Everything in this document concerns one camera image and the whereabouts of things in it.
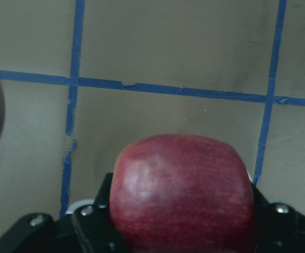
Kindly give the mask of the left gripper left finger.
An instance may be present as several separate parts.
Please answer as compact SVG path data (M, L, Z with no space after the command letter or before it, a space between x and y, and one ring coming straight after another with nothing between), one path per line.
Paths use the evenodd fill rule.
M83 252L128 252L129 247L110 222L112 173L106 173L92 204L77 208L72 225Z

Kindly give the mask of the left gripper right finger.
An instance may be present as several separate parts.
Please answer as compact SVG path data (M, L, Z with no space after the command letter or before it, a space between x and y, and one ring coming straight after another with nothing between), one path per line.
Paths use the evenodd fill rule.
M270 203L252 184L255 205L255 252L297 252L298 213L288 204Z

